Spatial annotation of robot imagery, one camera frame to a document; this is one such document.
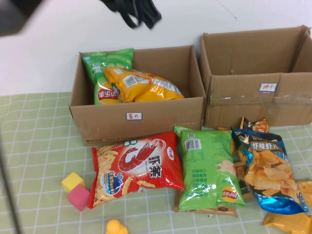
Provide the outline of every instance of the red snack bag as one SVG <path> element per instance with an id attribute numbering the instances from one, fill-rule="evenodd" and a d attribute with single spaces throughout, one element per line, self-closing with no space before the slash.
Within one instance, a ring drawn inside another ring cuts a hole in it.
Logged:
<path id="1" fill-rule="evenodd" d="M 89 208 L 131 192 L 148 189 L 184 189 L 174 132 L 92 148 L 94 179 Z"/>

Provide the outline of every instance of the green chip bag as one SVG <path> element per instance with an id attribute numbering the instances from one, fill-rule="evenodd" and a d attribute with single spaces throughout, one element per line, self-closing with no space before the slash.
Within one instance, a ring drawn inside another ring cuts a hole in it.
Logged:
<path id="1" fill-rule="evenodd" d="M 109 67 L 123 67 L 132 69 L 134 49 L 123 49 L 114 52 L 92 52 L 81 54 L 87 68 L 88 75 L 95 85 L 94 104 L 120 103 L 117 88 L 112 88 L 108 83 L 103 69 Z"/>
<path id="2" fill-rule="evenodd" d="M 245 206 L 231 157 L 231 133 L 175 127 L 181 141 L 183 177 L 181 211 Z"/>

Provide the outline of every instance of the foam cube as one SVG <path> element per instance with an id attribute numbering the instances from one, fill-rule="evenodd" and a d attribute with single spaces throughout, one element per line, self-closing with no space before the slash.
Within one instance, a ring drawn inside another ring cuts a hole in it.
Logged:
<path id="1" fill-rule="evenodd" d="M 89 202 L 90 192 L 81 184 L 77 185 L 68 195 L 70 203 L 78 210 L 83 211 Z"/>
<path id="2" fill-rule="evenodd" d="M 62 181 L 63 188 L 67 193 L 71 192 L 79 184 L 81 184 L 83 187 L 86 187 L 83 179 L 75 172 L 72 172 Z"/>

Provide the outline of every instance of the cardboard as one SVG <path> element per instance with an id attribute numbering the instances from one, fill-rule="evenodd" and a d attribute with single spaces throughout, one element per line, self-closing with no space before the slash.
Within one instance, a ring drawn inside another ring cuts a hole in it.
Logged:
<path id="1" fill-rule="evenodd" d="M 241 117 L 251 122 L 265 117 L 271 126 L 312 122 L 308 27 L 205 33 L 199 61 L 205 127 L 236 128 Z"/>
<path id="2" fill-rule="evenodd" d="M 185 98 L 93 105 L 94 87 L 79 56 L 69 108 L 85 146 L 169 132 L 176 125 L 200 129 L 206 97 L 193 46 L 135 50 L 133 69 L 171 81 Z M 138 113 L 142 119 L 127 120 L 127 113 Z"/>

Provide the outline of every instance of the green checkered tablecloth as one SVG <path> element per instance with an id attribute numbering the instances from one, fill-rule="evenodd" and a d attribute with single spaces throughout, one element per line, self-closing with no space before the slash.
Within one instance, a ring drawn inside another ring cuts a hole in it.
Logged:
<path id="1" fill-rule="evenodd" d="M 238 217 L 174 213 L 171 189 L 132 193 L 93 210 L 76 210 L 61 181 L 79 174 L 90 189 L 95 176 L 91 149 L 82 145 L 71 118 L 70 93 L 0 97 L 1 138 L 19 216 L 27 234 L 102 234 L 118 218 L 130 234 L 276 234 L 261 226 L 266 212 L 254 198 L 237 209 Z M 297 180 L 312 179 L 312 125 L 275 127 L 283 137 Z M 11 220 L 0 184 L 0 234 Z"/>

